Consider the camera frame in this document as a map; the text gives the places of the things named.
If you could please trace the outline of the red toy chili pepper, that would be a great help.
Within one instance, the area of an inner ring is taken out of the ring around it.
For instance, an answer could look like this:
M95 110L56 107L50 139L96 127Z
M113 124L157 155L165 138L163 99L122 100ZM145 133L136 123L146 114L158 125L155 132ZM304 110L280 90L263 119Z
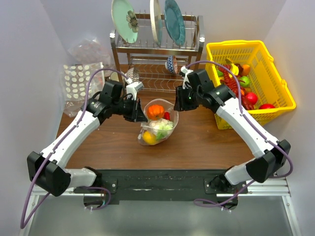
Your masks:
M170 113L169 112L165 112L163 118L166 119L166 120L170 120Z

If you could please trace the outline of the orange toy pumpkin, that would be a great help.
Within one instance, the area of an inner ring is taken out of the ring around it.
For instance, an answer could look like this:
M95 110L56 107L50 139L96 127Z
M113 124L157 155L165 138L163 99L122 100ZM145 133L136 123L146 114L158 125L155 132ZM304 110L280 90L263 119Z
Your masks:
M164 107L162 105L152 105L147 109L147 116L150 120L159 120L164 116Z

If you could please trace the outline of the polka dot zip bag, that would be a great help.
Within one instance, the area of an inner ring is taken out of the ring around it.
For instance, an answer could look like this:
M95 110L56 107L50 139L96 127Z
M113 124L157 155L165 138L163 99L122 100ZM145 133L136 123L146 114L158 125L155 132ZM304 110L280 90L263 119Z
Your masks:
M141 123L138 141L144 146L154 146L167 140L179 121L179 112L164 99L154 99L144 108L147 122Z

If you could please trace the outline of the yellow toy lemon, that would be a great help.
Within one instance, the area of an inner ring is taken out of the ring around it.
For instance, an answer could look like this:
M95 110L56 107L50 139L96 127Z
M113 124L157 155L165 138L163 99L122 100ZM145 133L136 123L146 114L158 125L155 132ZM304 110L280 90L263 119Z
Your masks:
M157 143L156 136L149 131L143 133L142 139L148 145L155 145Z

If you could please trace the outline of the white toy cauliflower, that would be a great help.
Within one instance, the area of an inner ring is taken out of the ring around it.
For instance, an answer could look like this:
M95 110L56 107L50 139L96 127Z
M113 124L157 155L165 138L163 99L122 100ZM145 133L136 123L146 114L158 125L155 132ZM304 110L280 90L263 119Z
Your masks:
M157 141L159 141L172 134L174 124L169 120L161 118L159 120L150 121L149 127L152 133L156 136Z

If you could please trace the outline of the red toy lobster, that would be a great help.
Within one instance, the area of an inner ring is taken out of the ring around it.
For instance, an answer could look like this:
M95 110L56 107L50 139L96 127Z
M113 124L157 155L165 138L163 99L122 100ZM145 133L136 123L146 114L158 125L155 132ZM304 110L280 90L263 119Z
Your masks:
M223 78L220 79L220 82L223 83L224 85L228 86L235 93L235 95L238 97L239 90L238 90L238 86L237 86L235 79L233 77L230 77L231 74L228 73L225 69L219 67L218 70L223 73ZM240 92L241 92L242 106L246 110L253 110L254 105L251 104L250 101L247 100L247 98L245 97L245 90L242 87L240 87Z

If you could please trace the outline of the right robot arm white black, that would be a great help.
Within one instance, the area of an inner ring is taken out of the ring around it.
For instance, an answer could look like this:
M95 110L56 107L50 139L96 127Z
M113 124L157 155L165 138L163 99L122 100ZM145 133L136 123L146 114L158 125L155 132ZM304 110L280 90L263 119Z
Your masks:
M247 180L263 183L285 163L291 145L268 133L242 106L236 94L226 85L215 87L204 69L181 68L184 82L176 88L174 110L190 111L199 106L210 109L235 130L251 150L254 158L233 166L210 181L213 189L231 193L237 184Z

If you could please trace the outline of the blue patterned bowl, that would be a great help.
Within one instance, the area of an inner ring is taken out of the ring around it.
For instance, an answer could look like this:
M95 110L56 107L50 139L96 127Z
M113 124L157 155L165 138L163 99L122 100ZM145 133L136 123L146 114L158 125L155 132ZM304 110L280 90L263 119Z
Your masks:
M171 74L177 74L178 73L178 66L177 66L177 60L175 56L169 56L165 62L165 68L171 73Z

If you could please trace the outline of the patterned grey bowl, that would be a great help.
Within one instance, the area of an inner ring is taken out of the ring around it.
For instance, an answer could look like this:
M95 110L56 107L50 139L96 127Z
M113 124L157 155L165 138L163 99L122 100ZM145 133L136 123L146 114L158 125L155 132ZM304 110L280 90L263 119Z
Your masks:
M140 82L139 69L137 67L130 68L126 72L126 76L133 82Z

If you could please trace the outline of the cream enamel mug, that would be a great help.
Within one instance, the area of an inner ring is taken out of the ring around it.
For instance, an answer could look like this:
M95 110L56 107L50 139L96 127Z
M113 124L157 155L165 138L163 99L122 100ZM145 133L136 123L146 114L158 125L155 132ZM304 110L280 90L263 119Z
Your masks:
M116 82L121 82L122 80L120 79L120 76L117 72L111 73L111 75L108 77L108 80L116 81Z

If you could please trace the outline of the dark teal plate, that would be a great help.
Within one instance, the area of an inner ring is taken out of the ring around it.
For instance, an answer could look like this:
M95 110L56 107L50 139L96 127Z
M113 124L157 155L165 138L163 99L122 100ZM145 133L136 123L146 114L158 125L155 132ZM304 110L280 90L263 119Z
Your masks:
M175 0L166 0L164 5L166 30L174 43L181 47L186 39L186 29L181 10Z

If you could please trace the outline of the yellow plastic basket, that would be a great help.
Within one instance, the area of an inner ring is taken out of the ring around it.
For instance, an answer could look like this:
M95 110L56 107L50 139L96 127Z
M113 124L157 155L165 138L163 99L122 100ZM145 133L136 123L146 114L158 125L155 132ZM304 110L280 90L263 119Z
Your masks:
M249 114L262 126L271 122L283 113L296 108L296 103L287 87L285 80L279 75L274 59L265 44L260 40L229 40L208 43L206 45L207 60L225 64L229 58L234 63L250 66L248 78L250 89L258 101L255 109ZM274 109L263 109L262 104L273 104Z

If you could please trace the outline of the cream rimmed plate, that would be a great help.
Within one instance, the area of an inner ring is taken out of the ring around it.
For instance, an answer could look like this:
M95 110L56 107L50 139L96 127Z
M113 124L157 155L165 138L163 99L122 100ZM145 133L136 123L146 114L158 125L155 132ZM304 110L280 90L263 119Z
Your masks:
M162 19L158 0L150 0L150 21L154 42L157 46L160 46L162 40Z

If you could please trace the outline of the mint green flower plate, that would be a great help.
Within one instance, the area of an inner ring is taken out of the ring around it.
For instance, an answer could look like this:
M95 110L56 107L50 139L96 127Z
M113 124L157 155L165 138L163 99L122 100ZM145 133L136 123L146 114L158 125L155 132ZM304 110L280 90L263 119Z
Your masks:
M126 43L135 43L138 38L139 25L131 3L128 0L113 0L111 16L121 38Z

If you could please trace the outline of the aluminium rail frame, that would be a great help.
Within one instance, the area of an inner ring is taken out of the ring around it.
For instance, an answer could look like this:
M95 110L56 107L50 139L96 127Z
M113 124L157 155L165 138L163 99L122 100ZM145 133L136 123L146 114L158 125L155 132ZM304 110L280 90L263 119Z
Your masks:
M268 179L264 183L252 183L249 185L250 181L247 181L246 184L248 185L247 190L243 190L243 192L238 191L237 197L271 197L271 196L277 196L282 197L282 201L284 204L285 212L289 221L290 228L292 230L292 233L294 236L302 236L302 232L300 229L300 226L298 224L298 219L295 213L295 210L292 205L290 190L286 181L286 178L275 178L275 179ZM46 192L40 187L34 187L31 196L30 196L30 203L28 203L28 210L27 212L31 212L35 206L38 204L41 196L45 196ZM229 199L232 198L234 194L234 191L232 193L219 193L214 190L213 193L210 193L207 199L210 197L215 197L215 199L219 199L220 201L222 199ZM101 198L103 196L102 193L75 193L74 188L67 189L61 196L83 196L83 197L99 197ZM19 236L28 236L32 221L33 221L33 215L30 218L30 222L25 226L25 228L20 229Z

